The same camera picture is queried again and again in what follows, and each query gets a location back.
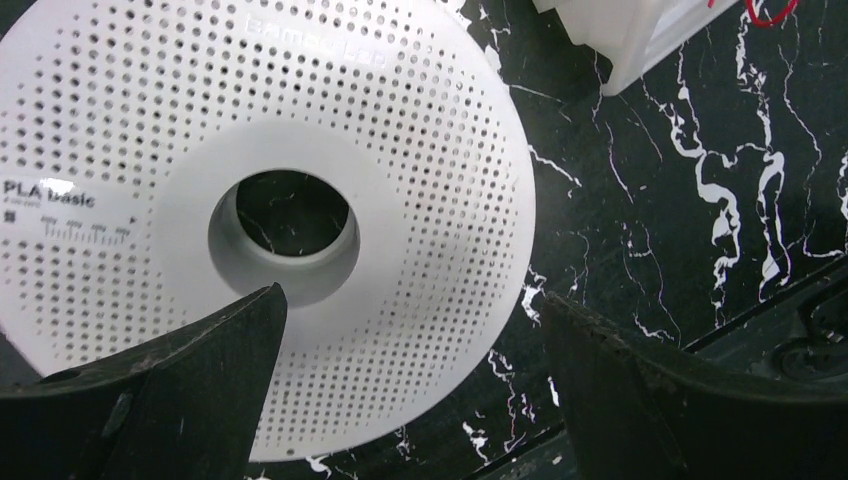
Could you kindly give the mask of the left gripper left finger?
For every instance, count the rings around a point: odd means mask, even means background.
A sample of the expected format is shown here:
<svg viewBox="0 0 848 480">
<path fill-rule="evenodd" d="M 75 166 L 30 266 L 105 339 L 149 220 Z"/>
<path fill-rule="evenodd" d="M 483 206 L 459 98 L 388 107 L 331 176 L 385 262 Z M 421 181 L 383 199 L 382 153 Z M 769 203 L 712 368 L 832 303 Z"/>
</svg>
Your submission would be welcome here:
<svg viewBox="0 0 848 480">
<path fill-rule="evenodd" d="M 1 391 L 5 479 L 240 479 L 287 320 L 278 284 Z"/>
</svg>

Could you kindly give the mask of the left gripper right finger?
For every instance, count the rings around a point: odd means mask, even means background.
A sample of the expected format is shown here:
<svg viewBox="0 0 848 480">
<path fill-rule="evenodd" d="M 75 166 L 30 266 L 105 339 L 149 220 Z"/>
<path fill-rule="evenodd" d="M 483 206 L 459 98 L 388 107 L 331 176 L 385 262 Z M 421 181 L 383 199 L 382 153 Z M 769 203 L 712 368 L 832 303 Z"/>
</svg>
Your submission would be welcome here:
<svg viewBox="0 0 848 480">
<path fill-rule="evenodd" d="M 719 366 L 557 294 L 541 327 L 581 479 L 843 479 L 847 396 Z"/>
</svg>

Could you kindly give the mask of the white perforated filament spool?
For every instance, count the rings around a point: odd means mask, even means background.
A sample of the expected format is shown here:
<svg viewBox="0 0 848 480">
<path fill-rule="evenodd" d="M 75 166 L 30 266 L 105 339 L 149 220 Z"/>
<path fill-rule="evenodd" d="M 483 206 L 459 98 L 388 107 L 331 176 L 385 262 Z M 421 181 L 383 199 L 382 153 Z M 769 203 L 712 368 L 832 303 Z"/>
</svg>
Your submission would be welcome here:
<svg viewBox="0 0 848 480">
<path fill-rule="evenodd" d="M 49 375 L 280 285 L 254 462 L 446 398 L 535 209 L 509 92 L 440 1 L 37 1 L 1 34 L 3 334 Z"/>
</svg>

